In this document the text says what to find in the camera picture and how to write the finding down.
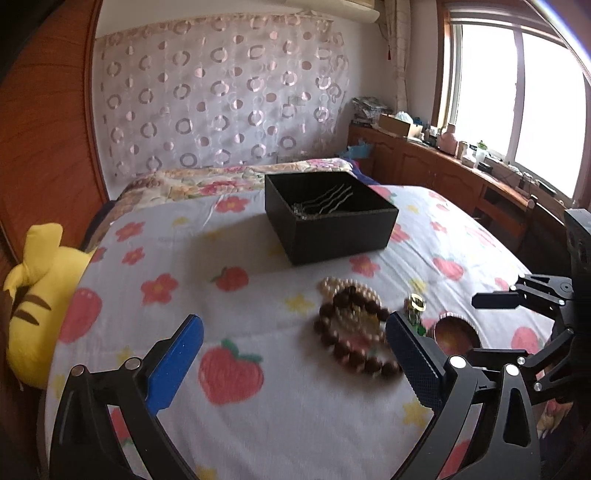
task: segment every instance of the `bottle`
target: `bottle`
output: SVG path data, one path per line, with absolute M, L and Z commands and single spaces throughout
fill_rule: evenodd
M 447 124 L 445 133 L 442 133 L 437 140 L 437 148 L 445 153 L 456 156 L 457 151 L 457 139 L 456 139 L 456 126 L 454 124 Z

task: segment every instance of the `cabinet door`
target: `cabinet door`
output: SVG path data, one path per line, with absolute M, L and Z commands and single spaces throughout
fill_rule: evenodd
M 446 162 L 433 177 L 433 190 L 443 195 L 468 215 L 474 213 L 482 192 L 482 179 L 461 165 Z
M 400 185 L 417 185 L 430 188 L 432 169 L 428 157 L 403 153 Z
M 376 142 L 372 151 L 374 159 L 373 179 L 383 185 L 400 185 L 401 153 L 400 141 L 395 138 L 387 138 L 387 141 Z

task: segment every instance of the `plush toy ear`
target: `plush toy ear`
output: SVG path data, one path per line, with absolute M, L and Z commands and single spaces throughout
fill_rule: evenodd
M 8 290 L 13 301 L 18 287 L 33 285 L 50 269 L 60 247 L 62 233 L 63 228 L 58 223 L 33 225 L 29 229 L 22 264 L 14 267 L 4 281 L 3 290 Z

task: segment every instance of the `floral quilt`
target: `floral quilt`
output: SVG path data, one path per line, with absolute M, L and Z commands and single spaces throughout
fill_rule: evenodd
M 96 248 L 115 220 L 135 210 L 179 200 L 262 190 L 267 173 L 351 169 L 351 164 L 340 158 L 323 158 L 256 167 L 179 168 L 146 174 L 127 185 L 115 207 L 92 235 L 87 251 Z
M 432 413 L 406 378 L 352 374 L 322 347 L 312 324 L 324 301 L 317 285 L 328 276 L 367 284 L 390 309 L 402 308 L 410 292 L 421 293 L 426 326 L 441 312 L 462 314 L 485 348 L 536 353 L 550 335 L 552 321 L 523 308 L 471 306 L 475 293 L 506 290 L 527 270 L 431 190 L 374 186 L 400 210 L 388 246 L 294 268 L 265 215 L 262 172 L 220 174 L 155 174 L 124 194 L 141 197 L 134 206 L 150 205 L 152 194 L 165 205 L 115 220 L 80 280 L 51 367 L 47 446 L 74 365 L 119 368 L 194 313 L 203 319 L 203 346 L 158 419 L 199 478 L 392 477 Z M 130 464 L 146 478 L 117 408 L 112 418 Z M 469 413 L 442 478 L 459 466 L 477 418 L 477 409 Z

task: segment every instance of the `black box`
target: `black box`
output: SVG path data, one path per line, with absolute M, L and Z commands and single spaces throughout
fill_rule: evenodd
M 293 204 L 343 184 L 353 195 L 338 211 L 305 220 L 293 212 Z M 266 175 L 265 211 L 292 265 L 383 249 L 398 216 L 394 205 L 344 171 Z

